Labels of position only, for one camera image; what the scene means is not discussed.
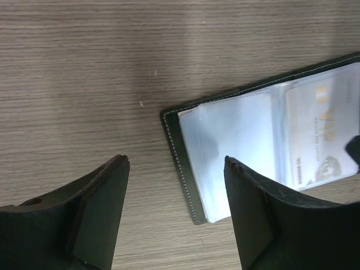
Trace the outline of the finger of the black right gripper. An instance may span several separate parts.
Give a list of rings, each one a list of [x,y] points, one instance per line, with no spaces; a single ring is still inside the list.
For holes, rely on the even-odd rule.
[[[360,169],[360,135],[353,137],[346,145],[345,150]]]

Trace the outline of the black leather card holder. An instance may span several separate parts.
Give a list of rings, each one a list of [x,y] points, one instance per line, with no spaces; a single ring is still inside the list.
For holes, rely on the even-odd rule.
[[[356,62],[358,52],[162,110],[160,120],[192,222],[215,223],[230,216],[226,156],[296,190],[285,93],[295,80]]]

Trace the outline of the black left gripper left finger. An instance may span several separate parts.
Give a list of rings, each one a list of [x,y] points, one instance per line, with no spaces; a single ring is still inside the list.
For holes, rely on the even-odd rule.
[[[89,174],[1,207],[2,269],[111,269],[130,163],[116,155]]]

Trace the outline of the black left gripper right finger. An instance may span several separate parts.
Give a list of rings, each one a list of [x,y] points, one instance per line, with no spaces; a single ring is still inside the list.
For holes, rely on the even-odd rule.
[[[242,269],[358,269],[359,203],[292,190],[226,157],[224,179]]]

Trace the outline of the white VIP card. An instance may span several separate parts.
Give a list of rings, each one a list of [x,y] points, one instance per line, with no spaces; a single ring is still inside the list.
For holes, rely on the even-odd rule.
[[[357,174],[345,147],[359,135],[359,63],[295,80],[285,93],[292,187]]]

